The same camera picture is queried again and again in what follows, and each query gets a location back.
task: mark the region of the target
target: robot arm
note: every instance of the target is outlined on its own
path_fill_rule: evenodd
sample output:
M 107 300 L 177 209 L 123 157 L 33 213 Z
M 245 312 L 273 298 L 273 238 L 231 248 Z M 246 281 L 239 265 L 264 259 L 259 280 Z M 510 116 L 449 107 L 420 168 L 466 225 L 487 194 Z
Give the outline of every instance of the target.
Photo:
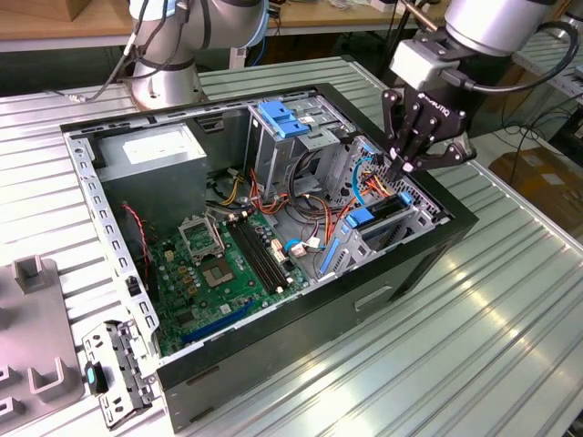
M 541 84 L 562 71 L 578 51 L 578 32 L 564 22 L 544 23 L 557 0 L 452 0 L 445 13 L 445 27 L 436 25 L 407 1 L 403 1 L 427 27 L 413 39 L 399 44 L 391 69 L 406 83 L 404 95 L 389 89 L 383 93 L 387 150 L 393 160 L 389 179 L 396 180 L 416 169 L 459 165 L 476 157 L 464 141 L 472 111 L 461 94 L 502 94 Z M 570 38 L 563 60 L 530 84 L 483 86 L 463 71 L 463 64 L 477 56 L 510 56 L 537 31 L 559 29 Z M 403 104 L 404 114 L 397 116 Z M 428 154 L 436 142 L 452 140 L 443 155 Z
M 145 2 L 131 85 L 134 98 L 147 108 L 200 101 L 194 51 L 254 46 L 268 24 L 268 0 L 131 0 L 134 20 Z

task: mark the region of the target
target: circuit board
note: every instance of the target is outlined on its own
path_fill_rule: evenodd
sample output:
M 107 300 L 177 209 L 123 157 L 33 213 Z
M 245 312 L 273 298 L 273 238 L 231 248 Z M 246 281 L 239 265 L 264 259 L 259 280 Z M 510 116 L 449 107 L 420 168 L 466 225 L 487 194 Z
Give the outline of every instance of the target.
M 255 213 L 248 222 L 273 256 L 269 246 L 275 236 L 267 221 Z M 149 246 L 158 279 L 159 297 L 153 304 L 159 317 L 157 337 L 162 356 L 169 356 L 190 341 L 206 337 L 308 286 L 302 271 L 288 263 L 287 269 L 279 266 L 288 281 L 287 287 L 281 293 L 268 292 L 235 243 L 228 225 L 219 222 L 216 228 L 225 246 L 223 257 L 210 256 L 195 263 L 178 232 Z M 204 249 L 210 240 L 205 227 L 196 227 L 188 233 L 191 250 Z

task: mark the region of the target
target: aluminum profile table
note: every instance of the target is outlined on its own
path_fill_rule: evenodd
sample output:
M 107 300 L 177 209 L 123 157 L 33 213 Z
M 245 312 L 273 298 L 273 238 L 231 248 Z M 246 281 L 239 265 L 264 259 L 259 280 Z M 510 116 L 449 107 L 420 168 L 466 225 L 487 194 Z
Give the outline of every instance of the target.
M 533 35 L 522 50 L 513 54 L 512 59 L 525 70 L 541 76 L 558 64 L 567 49 L 568 42 L 541 32 Z M 583 66 L 583 50 L 579 50 L 573 62 L 557 76 L 550 79 L 548 83 L 568 97 L 582 95 L 581 98 L 577 99 L 579 103 L 582 103 L 583 79 L 575 76 L 576 66 Z
M 202 75 L 212 98 L 322 81 L 381 125 L 382 84 L 341 58 Z M 82 368 L 82 336 L 128 314 L 58 125 L 135 110 L 120 86 L 87 105 L 0 99 L 0 261 L 57 262 Z M 583 408 L 583 249 L 477 164 L 435 175 L 479 217 L 465 240 L 392 307 L 181 435 L 561 435 Z M 107 434 L 88 391 L 14 435 L 87 432 Z M 170 434 L 161 400 L 112 432 Z

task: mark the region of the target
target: wooden shelf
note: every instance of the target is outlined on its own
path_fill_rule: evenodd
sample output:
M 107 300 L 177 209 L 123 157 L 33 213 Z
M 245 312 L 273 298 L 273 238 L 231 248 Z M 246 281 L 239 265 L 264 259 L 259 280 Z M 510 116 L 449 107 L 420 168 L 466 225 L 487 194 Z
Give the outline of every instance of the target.
M 429 15 L 440 20 L 448 0 L 433 6 Z M 281 8 L 281 27 L 387 24 L 392 13 L 380 13 L 367 5 L 340 10 L 326 0 L 315 4 L 288 3 Z M 270 27 L 276 27 L 270 20 Z M 123 36 L 131 31 L 132 19 L 126 0 L 92 0 L 73 22 L 62 22 L 33 15 L 0 11 L 0 40 L 79 38 L 91 36 Z

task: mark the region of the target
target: gray plastic tray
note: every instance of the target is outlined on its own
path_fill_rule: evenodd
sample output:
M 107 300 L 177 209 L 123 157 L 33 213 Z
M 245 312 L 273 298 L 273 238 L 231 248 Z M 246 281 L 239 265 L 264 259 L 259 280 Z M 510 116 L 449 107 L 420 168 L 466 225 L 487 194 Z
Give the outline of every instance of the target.
M 83 392 L 56 263 L 31 257 L 0 268 L 0 434 Z

